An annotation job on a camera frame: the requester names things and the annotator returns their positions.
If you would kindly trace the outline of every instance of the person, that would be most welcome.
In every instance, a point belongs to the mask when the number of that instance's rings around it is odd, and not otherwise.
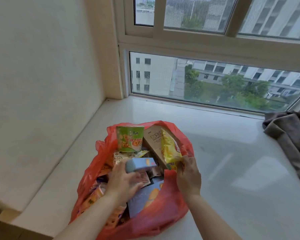
[[[194,222],[204,240],[240,240],[240,236],[201,197],[201,174],[194,157],[183,156],[184,165],[177,163],[176,183],[189,207]],[[62,230],[55,240],[95,240],[108,217],[142,188],[139,173],[126,173],[126,161],[113,167],[104,196]]]

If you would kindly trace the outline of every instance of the chip bag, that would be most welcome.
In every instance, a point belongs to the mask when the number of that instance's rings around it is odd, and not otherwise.
[[[178,138],[178,142],[180,142],[180,152],[189,157],[194,156],[191,142],[175,124],[165,121],[154,121],[140,125],[143,125],[145,129],[152,125],[168,128],[176,138]],[[93,186],[95,179],[99,176],[104,164],[110,159],[113,160],[113,153],[118,148],[116,126],[134,126],[134,124],[121,123],[110,126],[107,128],[108,136],[105,140],[96,141],[96,150],[98,151],[98,154],[84,171],[84,175],[77,189],[78,199],[73,207],[69,223],[73,222],[78,217],[78,210],[87,198],[90,188]],[[144,236],[155,236],[179,221],[188,212],[188,207],[178,190],[176,179],[177,174],[175,171],[165,170],[164,183],[151,205],[143,209],[135,217],[127,219],[127,221],[124,221],[124,223],[113,229],[104,227],[97,239],[125,240]]]
[[[177,142],[164,129],[161,130],[161,151],[166,163],[175,163],[182,160]]]

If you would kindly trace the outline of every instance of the plastic bag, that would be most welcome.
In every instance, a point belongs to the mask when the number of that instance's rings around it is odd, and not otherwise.
[[[145,129],[157,124],[167,127],[179,139],[180,152],[182,155],[194,156],[192,144],[189,139],[173,124],[165,121],[153,121],[143,123]],[[109,164],[113,160],[113,153],[117,149],[116,126],[133,126],[130,123],[120,123],[107,128],[108,136],[104,141],[96,141],[96,150],[98,155],[95,156],[84,171],[84,175],[79,183],[77,193],[78,199],[71,213],[71,222],[73,222],[83,203],[85,196],[88,195],[89,189],[98,177],[101,168],[105,163]],[[126,223],[117,226],[114,229],[103,229],[97,239],[132,239],[142,236],[154,236],[172,226],[188,212],[188,207],[184,202],[176,183],[176,172],[165,170],[164,184],[158,196],[152,204],[142,210],[134,218]]]

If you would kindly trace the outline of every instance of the small blue box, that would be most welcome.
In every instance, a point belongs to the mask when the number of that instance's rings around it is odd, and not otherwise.
[[[157,165],[152,157],[133,157],[131,160],[126,162],[126,172],[143,173],[156,166]]]
[[[163,184],[164,182],[160,181],[137,191],[133,198],[128,201],[130,218],[135,217],[136,214],[152,204]]]

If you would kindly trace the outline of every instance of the yellow snack bag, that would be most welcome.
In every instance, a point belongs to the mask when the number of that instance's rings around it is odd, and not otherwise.
[[[161,151],[168,164],[174,165],[175,162],[182,160],[177,142],[164,129],[161,130]]]

